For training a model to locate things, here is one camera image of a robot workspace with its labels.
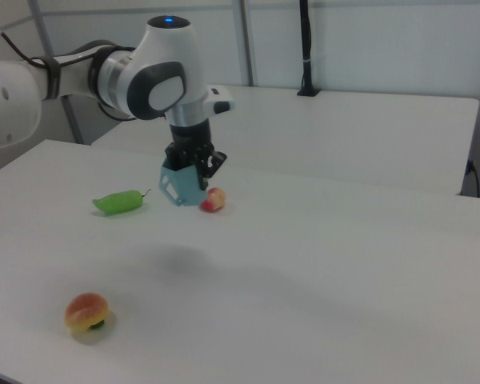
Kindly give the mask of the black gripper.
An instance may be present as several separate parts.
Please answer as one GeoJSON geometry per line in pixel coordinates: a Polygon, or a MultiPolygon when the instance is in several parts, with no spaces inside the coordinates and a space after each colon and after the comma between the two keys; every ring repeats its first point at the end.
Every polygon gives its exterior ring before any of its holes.
{"type": "Polygon", "coordinates": [[[166,168],[178,171],[196,166],[199,188],[206,190],[208,178],[212,178],[227,159],[226,154],[214,148],[210,122],[193,126],[170,125],[170,131],[172,143],[165,149],[166,168]]]}

